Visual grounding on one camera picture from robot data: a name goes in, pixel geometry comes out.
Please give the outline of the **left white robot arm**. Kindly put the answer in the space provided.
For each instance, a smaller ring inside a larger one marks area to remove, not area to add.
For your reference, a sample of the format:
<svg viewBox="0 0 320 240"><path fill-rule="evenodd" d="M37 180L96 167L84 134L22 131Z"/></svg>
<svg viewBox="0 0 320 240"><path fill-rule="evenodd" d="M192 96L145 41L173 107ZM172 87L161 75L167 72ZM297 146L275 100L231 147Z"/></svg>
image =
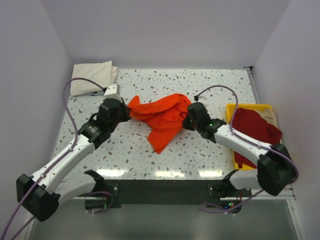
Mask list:
<svg viewBox="0 0 320 240"><path fill-rule="evenodd" d="M87 170L84 179L60 187L62 180L86 156L107 141L119 123L130 120L130 110L122 97L103 100L98 112L78 130L73 141L53 160L28 176L16 180L17 201L38 221L49 219L60 205L83 194L99 196L104 190L104 178Z"/></svg>

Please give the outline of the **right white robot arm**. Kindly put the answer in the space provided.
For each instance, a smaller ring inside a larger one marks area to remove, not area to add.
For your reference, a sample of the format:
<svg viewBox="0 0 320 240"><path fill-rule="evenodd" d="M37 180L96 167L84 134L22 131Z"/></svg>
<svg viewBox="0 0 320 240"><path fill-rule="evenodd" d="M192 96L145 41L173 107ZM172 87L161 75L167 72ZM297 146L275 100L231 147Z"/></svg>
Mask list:
<svg viewBox="0 0 320 240"><path fill-rule="evenodd" d="M271 145L256 140L235 129L225 121L211 118L206 107L195 102L187 107L183 121L186 130L197 131L202 138L223 145L252 162L250 171L233 170L224 178L223 192L230 197L242 189L262 189L277 196L298 177L287 148L280 143Z"/></svg>

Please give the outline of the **orange t shirt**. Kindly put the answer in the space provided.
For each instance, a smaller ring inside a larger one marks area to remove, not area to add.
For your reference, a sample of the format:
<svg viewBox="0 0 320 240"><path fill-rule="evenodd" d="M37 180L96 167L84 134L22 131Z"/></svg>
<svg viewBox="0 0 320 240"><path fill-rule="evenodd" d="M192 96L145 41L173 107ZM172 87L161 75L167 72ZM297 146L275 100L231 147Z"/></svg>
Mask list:
<svg viewBox="0 0 320 240"><path fill-rule="evenodd" d="M128 108L131 118L144 122L151 128L147 140L153 150L160 154L183 128L190 104L189 98L179 93L150 103L140 103L140 98L136 95L129 102Z"/></svg>

